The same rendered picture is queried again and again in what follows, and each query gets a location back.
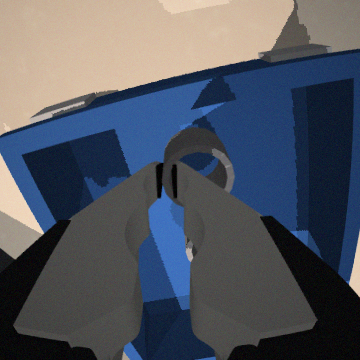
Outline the grey metal bushing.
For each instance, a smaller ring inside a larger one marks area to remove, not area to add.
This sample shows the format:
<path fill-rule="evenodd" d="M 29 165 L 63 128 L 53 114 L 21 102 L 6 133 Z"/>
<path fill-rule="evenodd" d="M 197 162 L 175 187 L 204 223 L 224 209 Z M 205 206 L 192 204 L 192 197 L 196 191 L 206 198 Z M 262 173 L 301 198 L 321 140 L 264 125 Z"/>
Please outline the grey metal bushing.
<path fill-rule="evenodd" d="M 197 250 L 193 243 L 185 236 L 185 250 L 188 260 L 191 262 L 194 256 L 197 254 Z"/>
<path fill-rule="evenodd" d="M 205 129 L 191 127 L 179 131 L 170 138 L 165 147 L 162 184 L 166 195 L 177 205 L 184 207 L 173 195 L 172 172 L 173 165 L 185 155 L 195 152 L 209 153 L 218 158 L 218 164 L 207 176 L 228 193 L 232 190 L 234 170 L 227 151 L 216 134 Z"/>

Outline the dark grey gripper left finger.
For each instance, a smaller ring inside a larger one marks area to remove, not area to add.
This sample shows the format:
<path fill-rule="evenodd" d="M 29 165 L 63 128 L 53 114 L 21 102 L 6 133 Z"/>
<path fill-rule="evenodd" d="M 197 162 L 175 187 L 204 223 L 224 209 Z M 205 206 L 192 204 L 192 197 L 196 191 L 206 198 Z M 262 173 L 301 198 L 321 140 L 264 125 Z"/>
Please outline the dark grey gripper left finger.
<path fill-rule="evenodd" d="M 139 247 L 162 174 L 163 163 L 149 163 L 0 273 L 0 360 L 65 360 L 72 347 L 122 360 L 140 332 Z"/>

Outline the grey round turntable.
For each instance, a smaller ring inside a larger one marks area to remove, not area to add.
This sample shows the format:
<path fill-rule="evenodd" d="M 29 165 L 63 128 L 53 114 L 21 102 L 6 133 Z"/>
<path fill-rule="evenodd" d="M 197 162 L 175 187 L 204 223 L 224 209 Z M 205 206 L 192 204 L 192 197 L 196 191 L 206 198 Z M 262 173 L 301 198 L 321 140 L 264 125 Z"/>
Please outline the grey round turntable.
<path fill-rule="evenodd" d="M 15 259 L 0 248 L 0 272 L 11 264 Z"/>

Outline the blue crate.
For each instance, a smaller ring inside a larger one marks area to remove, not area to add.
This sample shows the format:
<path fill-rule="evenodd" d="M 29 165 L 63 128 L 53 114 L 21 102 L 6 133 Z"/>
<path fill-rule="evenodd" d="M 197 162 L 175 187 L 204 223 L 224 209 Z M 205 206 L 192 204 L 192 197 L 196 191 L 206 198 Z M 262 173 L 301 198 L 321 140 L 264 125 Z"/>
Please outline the blue crate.
<path fill-rule="evenodd" d="M 349 284 L 360 232 L 360 49 L 306 44 L 258 56 L 73 98 L 0 135 L 0 154 L 42 231 L 147 164 L 163 163 L 179 131 L 205 128 L 233 164 L 230 194 L 276 218 Z M 216 360 L 192 331 L 184 208 L 162 186 L 148 212 L 141 327 L 124 353 Z"/>

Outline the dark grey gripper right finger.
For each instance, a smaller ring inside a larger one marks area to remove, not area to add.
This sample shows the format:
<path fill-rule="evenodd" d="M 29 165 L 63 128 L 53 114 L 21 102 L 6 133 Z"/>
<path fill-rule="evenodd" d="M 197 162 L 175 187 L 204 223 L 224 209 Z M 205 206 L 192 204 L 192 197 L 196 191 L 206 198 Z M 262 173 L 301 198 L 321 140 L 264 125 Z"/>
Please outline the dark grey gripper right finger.
<path fill-rule="evenodd" d="M 274 217 L 185 163 L 171 172 L 184 234 L 198 252 L 192 330 L 216 360 L 248 344 L 262 360 L 360 360 L 360 297 L 336 271 Z"/>

